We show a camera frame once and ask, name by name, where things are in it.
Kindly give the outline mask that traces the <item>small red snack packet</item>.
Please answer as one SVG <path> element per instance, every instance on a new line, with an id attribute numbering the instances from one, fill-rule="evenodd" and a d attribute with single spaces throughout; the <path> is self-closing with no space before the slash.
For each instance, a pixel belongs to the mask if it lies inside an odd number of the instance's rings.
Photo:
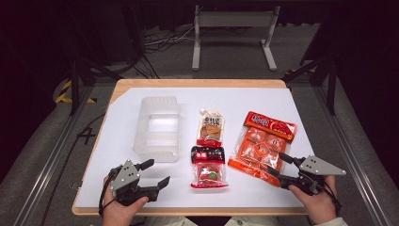
<path id="1" fill-rule="evenodd" d="M 225 151 L 223 147 L 194 146 L 191 149 L 191 163 L 194 172 L 194 188 L 225 187 Z"/>

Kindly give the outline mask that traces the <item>person's legs in light trousers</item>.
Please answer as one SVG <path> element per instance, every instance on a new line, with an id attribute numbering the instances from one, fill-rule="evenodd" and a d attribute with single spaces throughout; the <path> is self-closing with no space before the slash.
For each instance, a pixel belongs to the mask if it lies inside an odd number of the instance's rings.
<path id="1" fill-rule="evenodd" d="M 279 226 L 277 217 L 148 217 L 144 226 Z"/>

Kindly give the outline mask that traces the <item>person's left hand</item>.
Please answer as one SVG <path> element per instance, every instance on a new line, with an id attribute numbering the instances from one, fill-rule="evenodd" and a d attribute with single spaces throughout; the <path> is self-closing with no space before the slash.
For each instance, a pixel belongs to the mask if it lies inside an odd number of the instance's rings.
<path id="1" fill-rule="evenodd" d="M 129 206 L 114 201 L 110 186 L 104 193 L 104 211 L 102 226 L 129 226 L 136 213 L 148 202 L 148 197 L 142 197 Z"/>

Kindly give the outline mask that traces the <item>yellow black hazard tape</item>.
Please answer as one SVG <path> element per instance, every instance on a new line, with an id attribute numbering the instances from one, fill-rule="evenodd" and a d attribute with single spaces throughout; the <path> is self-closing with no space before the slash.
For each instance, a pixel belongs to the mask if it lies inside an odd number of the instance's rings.
<path id="1" fill-rule="evenodd" d="M 71 79 L 67 79 L 65 83 L 62 85 L 61 90 L 55 99 L 56 103 L 67 103 L 67 104 L 72 103 L 72 98 L 69 98 L 67 96 L 67 92 L 71 86 L 72 86 Z"/>

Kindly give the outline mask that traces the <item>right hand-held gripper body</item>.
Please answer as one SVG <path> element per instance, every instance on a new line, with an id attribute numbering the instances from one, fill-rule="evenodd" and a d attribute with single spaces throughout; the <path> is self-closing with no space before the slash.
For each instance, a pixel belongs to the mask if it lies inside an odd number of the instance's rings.
<path id="1" fill-rule="evenodd" d="M 340 169 L 315 155 L 302 157 L 302 159 L 302 164 L 297 167 L 297 177 L 280 175 L 281 188 L 288 188 L 289 185 L 294 185 L 308 195 L 317 195 L 324 189 L 325 176 L 346 174 L 344 169 Z"/>

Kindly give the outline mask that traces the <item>grey metal stand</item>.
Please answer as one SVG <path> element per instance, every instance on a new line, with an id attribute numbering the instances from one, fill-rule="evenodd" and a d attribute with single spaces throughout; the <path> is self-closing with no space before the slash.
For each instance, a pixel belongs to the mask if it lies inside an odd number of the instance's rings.
<path id="1" fill-rule="evenodd" d="M 280 7 L 267 11 L 202 11 L 195 7 L 194 18 L 194 49 L 192 57 L 193 71 L 200 69 L 200 29 L 202 27 L 265 27 L 267 34 L 260 41 L 267 65 L 271 72 L 277 69 L 277 64 L 270 49 L 270 43 L 279 17 Z"/>

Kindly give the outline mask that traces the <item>aluminium floor rail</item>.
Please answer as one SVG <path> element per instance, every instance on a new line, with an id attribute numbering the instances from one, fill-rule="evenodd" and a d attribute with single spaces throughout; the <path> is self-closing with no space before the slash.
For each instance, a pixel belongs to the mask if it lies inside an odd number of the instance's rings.
<path id="1" fill-rule="evenodd" d="M 34 215 L 83 110 L 84 101 L 89 98 L 92 90 L 93 87 L 81 90 L 81 104 L 73 114 L 70 104 L 57 104 L 17 158 L 12 167 L 15 176 L 12 186 L 14 192 L 19 194 L 15 203 L 21 206 L 17 208 L 17 217 L 11 221 L 12 226 L 27 226 Z"/>
<path id="2" fill-rule="evenodd" d="M 327 116 L 328 123 L 332 127 L 335 138 L 337 138 L 340 146 L 343 159 L 351 172 L 354 182 L 359 190 L 359 193 L 368 208 L 369 213 L 376 226 L 393 226 L 388 215 L 383 210 L 375 190 L 365 172 L 356 158 L 352 147 L 350 146 L 347 138 L 344 135 L 343 128 L 341 127 L 338 119 L 330 113 L 327 106 L 327 96 L 322 88 L 314 88 L 313 92 L 323 108 L 324 114 Z"/>

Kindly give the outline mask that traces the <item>large orange snack packet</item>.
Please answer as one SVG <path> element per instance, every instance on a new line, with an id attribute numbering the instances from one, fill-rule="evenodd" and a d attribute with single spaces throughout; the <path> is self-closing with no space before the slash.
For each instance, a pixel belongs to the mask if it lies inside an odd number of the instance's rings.
<path id="1" fill-rule="evenodd" d="M 280 186 L 279 179 L 268 168 L 281 170 L 279 154 L 285 153 L 287 145 L 294 141 L 296 129 L 292 122 L 249 111 L 228 165 L 272 186 Z"/>

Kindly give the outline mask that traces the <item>person's right hand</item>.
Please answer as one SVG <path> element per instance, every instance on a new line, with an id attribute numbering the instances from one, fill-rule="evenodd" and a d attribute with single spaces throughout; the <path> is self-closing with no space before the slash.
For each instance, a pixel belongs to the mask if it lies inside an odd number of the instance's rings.
<path id="1" fill-rule="evenodd" d="M 326 192 L 310 196 L 294 185 L 290 185 L 289 190 L 303 203 L 314 224 L 326 223 L 337 217 L 333 200 Z"/>

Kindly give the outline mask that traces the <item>clear plastic storage box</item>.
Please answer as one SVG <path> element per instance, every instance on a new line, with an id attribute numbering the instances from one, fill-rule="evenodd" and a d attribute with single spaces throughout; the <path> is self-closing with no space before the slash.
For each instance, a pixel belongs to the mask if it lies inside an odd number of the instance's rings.
<path id="1" fill-rule="evenodd" d="M 133 151 L 158 163 L 180 157 L 181 107 L 174 96 L 145 97 L 141 101 Z"/>

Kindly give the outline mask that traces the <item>black tripod stand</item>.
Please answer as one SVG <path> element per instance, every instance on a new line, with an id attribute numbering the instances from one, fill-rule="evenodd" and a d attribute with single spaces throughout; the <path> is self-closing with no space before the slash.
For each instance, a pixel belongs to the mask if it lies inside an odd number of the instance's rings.
<path id="1" fill-rule="evenodd" d="M 72 55 L 71 62 L 71 81 L 72 81 L 72 110 L 71 115 L 74 116 L 79 107 L 81 106 L 82 100 L 79 91 L 79 81 L 82 80 L 85 86 L 92 87 L 96 78 L 94 73 L 91 71 L 91 68 L 96 69 L 100 73 L 104 74 L 107 77 L 114 79 L 115 81 L 121 80 L 121 76 L 117 73 L 114 73 L 108 70 L 105 66 L 100 63 L 93 61 L 89 57 L 82 54 L 80 44 L 79 44 L 79 36 L 82 38 L 85 37 L 85 34 L 80 30 L 80 27 L 71 12 L 70 8 L 67 8 L 68 16 L 71 20 L 71 36 L 69 40 L 71 41 L 71 47 L 69 50 Z"/>
<path id="2" fill-rule="evenodd" d="M 331 115 L 335 115 L 335 88 L 336 88 L 336 64 L 332 58 L 318 58 L 297 70 L 287 72 L 282 81 L 285 83 L 297 78 L 298 76 L 314 69 L 310 78 L 310 83 L 314 87 L 320 87 L 327 79 L 327 109 Z"/>

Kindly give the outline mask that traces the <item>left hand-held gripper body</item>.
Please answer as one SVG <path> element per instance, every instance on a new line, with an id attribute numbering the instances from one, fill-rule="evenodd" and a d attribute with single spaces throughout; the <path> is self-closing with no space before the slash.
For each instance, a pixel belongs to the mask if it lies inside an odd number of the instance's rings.
<path id="1" fill-rule="evenodd" d="M 138 184 L 139 171 L 135 164 L 127 160 L 121 167 L 116 177 L 111 180 L 111 192 L 117 202 L 129 206 L 142 197 L 148 197 L 149 202 L 156 202 L 160 188 L 158 186 L 142 187 Z"/>

